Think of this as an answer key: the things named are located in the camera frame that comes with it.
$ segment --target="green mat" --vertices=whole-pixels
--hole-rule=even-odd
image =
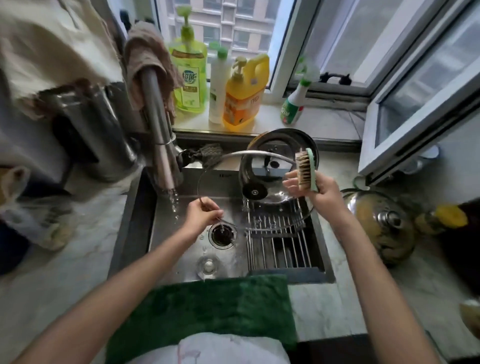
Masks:
[[[106,364],[123,364],[199,332],[266,336],[294,349],[287,278],[215,279],[151,291],[110,338]]]

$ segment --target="stainless steel sink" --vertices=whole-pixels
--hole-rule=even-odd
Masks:
[[[109,275],[157,247],[183,224],[188,203],[198,197],[202,172],[183,170],[174,212],[169,197],[157,196],[143,171],[129,191]],[[218,203],[226,221],[239,220],[245,212],[238,172],[210,170],[203,178],[202,194]],[[292,205],[290,213],[297,214],[297,208]],[[271,232],[249,232],[223,223],[209,226],[159,284],[257,274],[285,274],[289,283],[334,282],[316,213],[296,227]]]

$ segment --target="marble countertop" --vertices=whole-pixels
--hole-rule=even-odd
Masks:
[[[319,169],[347,188],[357,174],[358,159],[358,154],[321,152]],[[0,278],[2,363],[13,360],[50,322],[106,279],[129,184],[71,185],[71,192],[84,196],[76,204],[75,238],[58,253],[33,249],[13,273]],[[320,222],[336,282],[289,286],[300,341],[367,332],[345,253],[328,223],[321,217]],[[480,354],[480,341],[463,325],[458,311],[468,291],[434,243],[420,244],[391,272],[444,358]],[[100,353],[94,363],[102,362]]]

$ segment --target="building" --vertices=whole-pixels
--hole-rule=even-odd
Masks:
[[[218,41],[232,57],[254,57],[270,46],[280,0],[159,0],[158,17],[165,39],[180,36],[184,19],[178,5],[191,5],[189,22],[195,39],[206,44]],[[209,50],[209,61],[215,51]]]

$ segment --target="hand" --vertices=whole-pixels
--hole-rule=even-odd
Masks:
[[[288,193],[293,197],[308,197],[313,207],[315,207],[315,210],[317,210],[332,227],[338,227],[338,225],[343,224],[346,219],[353,216],[343,201],[338,184],[332,177],[325,176],[318,171],[315,172],[315,180],[319,193],[310,190],[299,190],[299,180],[296,170],[286,173],[285,177],[288,179],[283,181],[283,185],[288,188]]]
[[[215,224],[219,218],[223,217],[223,210],[220,210],[210,198],[202,197],[202,202],[197,198],[188,204],[187,217],[182,227],[194,233],[195,236],[200,235],[208,225]]]

